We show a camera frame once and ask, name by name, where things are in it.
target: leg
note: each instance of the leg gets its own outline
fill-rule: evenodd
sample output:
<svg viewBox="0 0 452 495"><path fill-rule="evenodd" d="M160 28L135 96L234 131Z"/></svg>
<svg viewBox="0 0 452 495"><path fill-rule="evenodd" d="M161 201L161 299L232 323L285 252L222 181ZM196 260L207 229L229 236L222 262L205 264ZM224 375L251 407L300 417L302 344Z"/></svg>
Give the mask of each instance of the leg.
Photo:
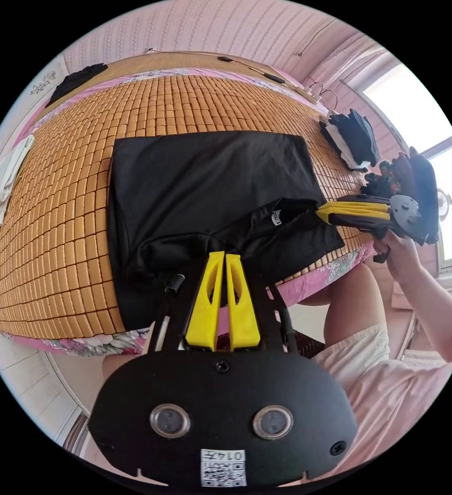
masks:
<svg viewBox="0 0 452 495"><path fill-rule="evenodd" d="M312 299L311 296L301 304L317 306L329 303L324 323L326 347L360 330L386 323L381 293L367 265L357 265L323 291L322 295L317 296L316 293L314 295L317 297Z"/></svg>
<svg viewBox="0 0 452 495"><path fill-rule="evenodd" d="M154 323L150 326L149 333L145 340L142 352L140 354L115 354L106 356L102 361L102 377L106 381L120 366L123 366L128 361L135 359L142 354L146 354L149 350L150 338L152 336L152 330L154 329Z"/></svg>

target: bed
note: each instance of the bed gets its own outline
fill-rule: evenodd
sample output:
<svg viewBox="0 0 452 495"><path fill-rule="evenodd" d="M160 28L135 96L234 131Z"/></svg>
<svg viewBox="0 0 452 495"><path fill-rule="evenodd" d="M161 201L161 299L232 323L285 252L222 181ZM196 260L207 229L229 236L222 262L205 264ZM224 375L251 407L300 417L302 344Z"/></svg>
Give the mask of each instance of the bed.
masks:
<svg viewBox="0 0 452 495"><path fill-rule="evenodd" d="M141 351L148 329L125 331L108 257L105 207L116 138L217 130L297 134L307 142L323 193L334 200L358 192L364 179L343 167L321 135L318 117L326 112L245 65L196 54L116 62L39 111L18 138L34 134L35 143L0 228L0 331L53 353ZM288 306L372 253L369 235L338 229L344 248L278 282ZM219 328L220 335L228 331L226 308Z"/></svg>

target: qr code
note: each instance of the qr code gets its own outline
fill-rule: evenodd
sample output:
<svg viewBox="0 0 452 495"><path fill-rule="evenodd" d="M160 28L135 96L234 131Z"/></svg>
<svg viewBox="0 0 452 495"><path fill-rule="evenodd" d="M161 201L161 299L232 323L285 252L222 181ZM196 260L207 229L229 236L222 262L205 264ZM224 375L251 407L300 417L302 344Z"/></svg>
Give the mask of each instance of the qr code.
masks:
<svg viewBox="0 0 452 495"><path fill-rule="evenodd" d="M205 450L201 453L202 486L246 486L245 451Z"/></svg>

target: pink floral sheet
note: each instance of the pink floral sheet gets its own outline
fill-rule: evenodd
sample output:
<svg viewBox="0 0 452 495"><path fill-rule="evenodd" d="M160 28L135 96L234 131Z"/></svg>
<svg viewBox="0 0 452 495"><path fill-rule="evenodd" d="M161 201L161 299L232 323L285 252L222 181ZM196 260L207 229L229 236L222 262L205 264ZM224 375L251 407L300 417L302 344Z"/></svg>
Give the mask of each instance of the pink floral sheet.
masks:
<svg viewBox="0 0 452 495"><path fill-rule="evenodd" d="M167 69L157 71L147 71L129 76L122 76L110 81L106 81L88 88L79 94L73 96L66 102L56 107L53 111L46 114L38 122L33 124L36 116L42 111L39 109L35 116L25 125L20 133L17 142L21 141L25 136L35 133L45 122L58 115L66 108L74 105L83 98L94 94L104 89L109 89L119 84L127 84L138 80L151 79L154 77L166 77L171 75L204 75L208 77L220 77L243 81L256 86L264 87L272 91L283 93L297 101L307 105L323 114L327 114L328 110L322 104L314 105L305 100L302 96L292 92L289 89L277 86L268 81L253 77L235 74L226 71L205 70L205 69ZM333 283L335 280L349 272L359 263L362 263L374 253L372 242L368 242L355 251L352 251L337 260L334 260L327 265L306 273L300 277L296 277L289 282L285 282L278 286L278 290L286 303L287 307L297 304L299 301L315 294L325 286ZM219 314L219 331L218 334L228 333L229 318L227 307L221 308ZM51 352L54 354L74 354L78 356L104 356L110 354L139 354L144 345L149 333L148 328L123 332L114 335L96 335L90 338L82 339L34 339L29 337L20 337L3 333L10 340L14 340L20 344L37 349L39 351Z"/></svg>

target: person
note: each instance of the person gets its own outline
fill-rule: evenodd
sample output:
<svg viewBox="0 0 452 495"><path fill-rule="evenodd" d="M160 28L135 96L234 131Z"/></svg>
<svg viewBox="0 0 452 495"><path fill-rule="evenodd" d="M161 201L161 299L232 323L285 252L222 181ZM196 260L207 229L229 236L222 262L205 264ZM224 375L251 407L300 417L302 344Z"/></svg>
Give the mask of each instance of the person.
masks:
<svg viewBox="0 0 452 495"><path fill-rule="evenodd" d="M326 347L314 359L344 388L359 426L334 470L302 482L342 473L386 451L421 418L452 373L452 296L421 266L412 239L389 230L382 240L374 240L374 249L390 249L388 269L446 364L417 371L390 359L383 301L372 271L363 263L301 301L307 306L329 304ZM106 357L104 376L133 357Z"/></svg>

